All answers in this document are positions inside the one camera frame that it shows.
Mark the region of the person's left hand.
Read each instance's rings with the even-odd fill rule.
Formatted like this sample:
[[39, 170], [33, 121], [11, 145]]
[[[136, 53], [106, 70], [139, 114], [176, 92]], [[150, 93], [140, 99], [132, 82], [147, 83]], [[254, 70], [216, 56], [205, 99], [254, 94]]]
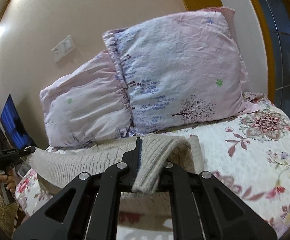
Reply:
[[8, 171], [8, 174], [0, 174], [0, 184], [5, 183], [6, 184], [6, 189], [10, 191], [11, 193], [15, 192], [15, 187], [16, 187], [16, 182], [15, 182], [15, 177], [14, 177], [14, 171], [10, 169]]

